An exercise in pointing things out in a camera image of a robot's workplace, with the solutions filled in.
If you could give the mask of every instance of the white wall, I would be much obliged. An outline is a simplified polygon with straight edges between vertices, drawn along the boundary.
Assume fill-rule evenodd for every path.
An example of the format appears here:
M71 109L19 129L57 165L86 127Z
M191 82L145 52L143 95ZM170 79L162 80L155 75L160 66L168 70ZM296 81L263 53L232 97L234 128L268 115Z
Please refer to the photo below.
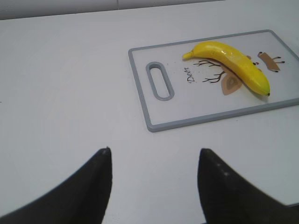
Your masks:
M117 8L117 0L0 0L0 20Z
M119 9L178 5L215 0L119 0Z
M0 20L213 0L0 0Z

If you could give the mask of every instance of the banana stem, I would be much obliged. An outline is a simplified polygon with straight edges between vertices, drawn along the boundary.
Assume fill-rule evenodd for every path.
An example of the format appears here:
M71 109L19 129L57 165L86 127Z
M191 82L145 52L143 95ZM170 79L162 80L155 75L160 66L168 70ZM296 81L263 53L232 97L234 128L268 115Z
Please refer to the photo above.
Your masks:
M188 58L191 58L191 57L193 57L193 52L192 51L183 55L183 59L188 59Z

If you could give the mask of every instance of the yellow banana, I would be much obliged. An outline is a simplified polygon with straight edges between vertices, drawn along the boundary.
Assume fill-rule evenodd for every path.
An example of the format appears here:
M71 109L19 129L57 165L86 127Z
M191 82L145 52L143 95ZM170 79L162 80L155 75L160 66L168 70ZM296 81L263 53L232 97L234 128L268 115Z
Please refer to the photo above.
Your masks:
M207 41L197 44L194 49L183 55L183 59L192 57L211 58L230 68L254 92L270 95L267 77L252 61L237 49L220 42Z

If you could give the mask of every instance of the cutting board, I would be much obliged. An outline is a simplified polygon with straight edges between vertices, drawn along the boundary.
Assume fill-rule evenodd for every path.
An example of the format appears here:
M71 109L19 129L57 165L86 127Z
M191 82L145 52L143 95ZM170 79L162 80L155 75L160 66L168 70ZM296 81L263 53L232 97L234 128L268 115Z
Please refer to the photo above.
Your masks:
M225 95L223 83L229 72L219 62L182 60L184 53L207 40L228 44L249 56L268 78L271 95L257 95L242 82ZM299 104L299 58L271 30L134 48L128 54L151 132Z

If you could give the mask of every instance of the white tabletop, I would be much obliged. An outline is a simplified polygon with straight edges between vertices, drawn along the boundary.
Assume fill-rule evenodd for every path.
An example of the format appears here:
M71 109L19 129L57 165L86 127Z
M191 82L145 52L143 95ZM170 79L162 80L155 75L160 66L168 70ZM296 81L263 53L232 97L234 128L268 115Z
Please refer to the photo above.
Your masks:
M225 0L0 21L0 215L113 153L105 224L202 223L202 147L285 204L299 202L299 106L147 130L134 47L272 29L299 55L299 1Z

